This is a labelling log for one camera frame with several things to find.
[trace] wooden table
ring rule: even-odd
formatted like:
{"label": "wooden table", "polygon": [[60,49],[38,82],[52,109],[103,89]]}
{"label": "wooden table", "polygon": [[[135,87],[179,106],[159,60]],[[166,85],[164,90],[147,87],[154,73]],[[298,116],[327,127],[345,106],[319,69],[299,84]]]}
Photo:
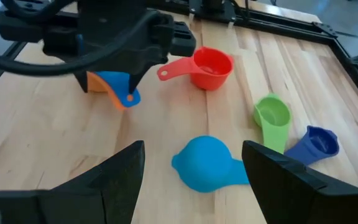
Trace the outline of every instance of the wooden table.
{"label": "wooden table", "polygon": [[[251,6],[319,21],[257,2]],[[175,19],[188,22],[185,16]],[[233,74],[217,91],[201,91],[188,77],[160,82],[155,66],[139,85],[142,102],[120,112],[107,95],[84,94],[74,76],[4,74],[0,189],[50,189],[143,139],[146,164],[134,223],[265,223],[250,186],[199,194],[181,182],[170,163],[190,139],[203,134],[221,139],[235,158],[241,158],[243,140],[262,142],[252,111],[269,92],[280,95],[293,113],[287,148],[309,124],[333,130],[340,153],[312,168],[358,186],[358,89],[327,46],[206,21],[190,27],[198,46],[235,58]],[[17,59],[60,62],[41,48],[42,44],[27,44]]]}

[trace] measuring cup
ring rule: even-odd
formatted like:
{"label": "measuring cup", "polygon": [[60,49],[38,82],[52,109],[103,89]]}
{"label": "measuring cup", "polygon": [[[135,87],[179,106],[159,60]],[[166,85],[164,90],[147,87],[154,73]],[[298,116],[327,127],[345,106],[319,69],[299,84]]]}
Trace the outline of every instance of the measuring cup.
{"label": "measuring cup", "polygon": [[254,110],[255,122],[262,128],[264,146],[284,153],[291,123],[291,112],[275,94],[263,97]]}
{"label": "measuring cup", "polygon": [[284,155],[310,165],[339,152],[338,137],[330,130],[308,126],[303,138]]}
{"label": "measuring cup", "polygon": [[242,161],[233,159],[226,145],[212,136],[192,139],[173,157],[172,167],[189,188],[202,193],[233,184],[249,184]]}
{"label": "measuring cup", "polygon": [[190,74],[191,82],[203,90],[216,90],[233,71],[234,60],[220,50],[198,49],[192,57],[184,57],[162,66],[157,75],[161,81]]}
{"label": "measuring cup", "polygon": [[124,72],[87,72],[88,91],[107,92],[110,100],[119,110],[125,110],[140,103],[140,93],[129,94],[130,74]]}

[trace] measuring cup handle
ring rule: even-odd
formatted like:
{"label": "measuring cup handle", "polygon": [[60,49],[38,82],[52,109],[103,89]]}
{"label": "measuring cup handle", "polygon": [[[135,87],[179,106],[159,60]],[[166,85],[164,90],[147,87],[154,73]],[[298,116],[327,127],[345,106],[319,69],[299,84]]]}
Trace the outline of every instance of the measuring cup handle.
{"label": "measuring cup handle", "polygon": [[180,75],[191,73],[194,70],[193,58],[181,58],[167,65],[162,66],[157,75],[161,81],[165,81],[171,78],[175,78]]}
{"label": "measuring cup handle", "polygon": [[244,163],[238,159],[233,159],[233,165],[226,180],[226,185],[249,184]]}

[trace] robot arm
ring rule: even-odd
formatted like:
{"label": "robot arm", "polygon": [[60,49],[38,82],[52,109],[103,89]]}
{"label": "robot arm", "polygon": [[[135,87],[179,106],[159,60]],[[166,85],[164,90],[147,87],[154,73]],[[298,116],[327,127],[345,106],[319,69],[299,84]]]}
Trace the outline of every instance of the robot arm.
{"label": "robot arm", "polygon": [[1,0],[0,34],[6,40],[44,41],[43,52],[66,63],[29,65],[0,58],[0,69],[31,76],[74,73],[86,91],[86,71],[130,74],[129,93],[168,53],[189,57],[196,41],[184,22],[147,9],[144,0],[80,0],[78,13],[60,12],[73,0]]}
{"label": "robot arm", "polygon": [[358,188],[244,141],[242,160],[268,224],[358,223]]}

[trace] orange measuring cup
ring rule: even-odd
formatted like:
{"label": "orange measuring cup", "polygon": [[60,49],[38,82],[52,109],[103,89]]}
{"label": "orange measuring cup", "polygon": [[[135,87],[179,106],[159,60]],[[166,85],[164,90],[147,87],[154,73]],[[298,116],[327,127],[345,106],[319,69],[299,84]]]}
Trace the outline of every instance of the orange measuring cup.
{"label": "orange measuring cup", "polygon": [[192,57],[181,58],[162,66],[157,75],[161,81],[190,74],[191,82],[204,90],[216,90],[233,71],[234,60],[220,50],[202,47]]}

